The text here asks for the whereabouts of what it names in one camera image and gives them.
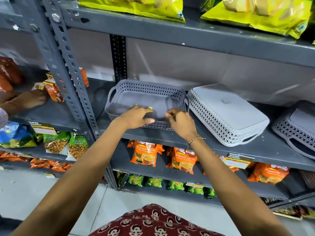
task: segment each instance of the bracelet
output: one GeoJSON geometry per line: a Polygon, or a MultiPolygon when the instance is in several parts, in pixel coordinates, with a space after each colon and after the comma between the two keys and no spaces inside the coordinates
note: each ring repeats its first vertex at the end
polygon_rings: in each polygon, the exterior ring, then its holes
{"type": "Polygon", "coordinates": [[[188,142],[188,145],[190,145],[190,143],[191,143],[193,140],[196,140],[196,139],[203,139],[203,140],[205,140],[206,138],[202,138],[202,137],[193,138],[193,139],[191,139],[191,140],[188,142]]]}

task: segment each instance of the plastic basket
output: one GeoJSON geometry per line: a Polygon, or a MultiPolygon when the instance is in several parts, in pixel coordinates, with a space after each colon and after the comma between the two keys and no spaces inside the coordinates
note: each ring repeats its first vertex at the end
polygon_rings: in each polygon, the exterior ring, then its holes
{"type": "Polygon", "coordinates": [[[315,159],[315,104],[300,100],[285,110],[272,129],[303,156],[315,159]]]}
{"type": "Polygon", "coordinates": [[[249,143],[262,134],[269,124],[266,115],[222,84],[193,88],[188,92],[188,97],[191,111],[225,146],[249,143]],[[243,111],[233,111],[238,107],[243,111]],[[239,119],[239,124],[227,120],[231,117],[239,119]]]}
{"type": "Polygon", "coordinates": [[[144,108],[150,107],[153,113],[146,114],[146,117],[155,119],[155,122],[143,127],[173,131],[165,113],[171,108],[186,111],[185,99],[189,109],[186,91],[180,87],[124,79],[109,91],[105,111],[112,121],[135,104],[144,108]],[[116,93],[110,101],[114,90],[116,93]]]}

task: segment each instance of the yellow chip bag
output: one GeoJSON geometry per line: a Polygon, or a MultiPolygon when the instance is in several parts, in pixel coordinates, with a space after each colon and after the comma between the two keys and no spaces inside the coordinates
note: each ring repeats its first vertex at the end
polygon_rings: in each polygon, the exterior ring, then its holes
{"type": "Polygon", "coordinates": [[[172,156],[172,161],[166,167],[171,167],[188,172],[190,174],[194,174],[192,168],[197,161],[197,156],[195,155],[194,151],[171,147],[169,150],[167,150],[167,153],[172,156]]]}
{"type": "Polygon", "coordinates": [[[305,31],[313,0],[216,0],[201,16],[298,39],[305,31]]]}
{"type": "Polygon", "coordinates": [[[162,154],[163,146],[154,143],[146,143],[130,140],[127,147],[134,147],[135,151],[130,162],[155,167],[157,153],[162,154]]]}
{"type": "Polygon", "coordinates": [[[79,5],[185,23],[183,0],[80,0],[79,5]]]}

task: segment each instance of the yellow snack packet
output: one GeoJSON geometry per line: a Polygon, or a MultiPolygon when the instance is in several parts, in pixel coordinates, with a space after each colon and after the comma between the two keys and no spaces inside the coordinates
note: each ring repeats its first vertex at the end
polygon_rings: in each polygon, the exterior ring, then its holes
{"type": "Polygon", "coordinates": [[[307,27],[312,1],[221,0],[201,18],[291,35],[298,39],[307,27]]]}
{"type": "Polygon", "coordinates": [[[183,0],[80,0],[84,7],[185,23],[183,0]]]}

